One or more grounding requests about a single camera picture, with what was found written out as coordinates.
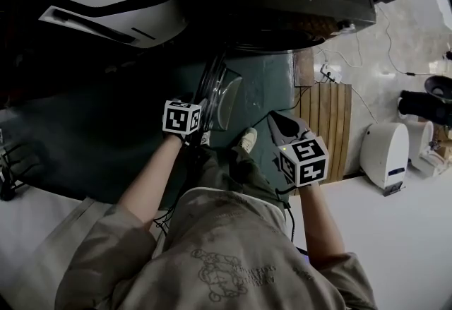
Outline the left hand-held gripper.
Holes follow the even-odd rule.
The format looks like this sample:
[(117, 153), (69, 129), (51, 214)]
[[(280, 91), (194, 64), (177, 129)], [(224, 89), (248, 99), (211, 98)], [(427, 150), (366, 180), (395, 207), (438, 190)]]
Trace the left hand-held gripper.
[(162, 130), (166, 133), (190, 135), (199, 130), (202, 106), (177, 100), (167, 100), (162, 118)]

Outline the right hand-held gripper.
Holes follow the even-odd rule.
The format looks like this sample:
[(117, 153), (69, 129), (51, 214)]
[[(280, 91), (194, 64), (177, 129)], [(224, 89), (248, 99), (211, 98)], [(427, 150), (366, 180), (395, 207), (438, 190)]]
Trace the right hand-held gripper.
[(279, 166), (289, 185), (303, 187), (326, 179), (328, 150), (307, 123), (291, 114), (270, 112), (268, 127), (279, 150)]

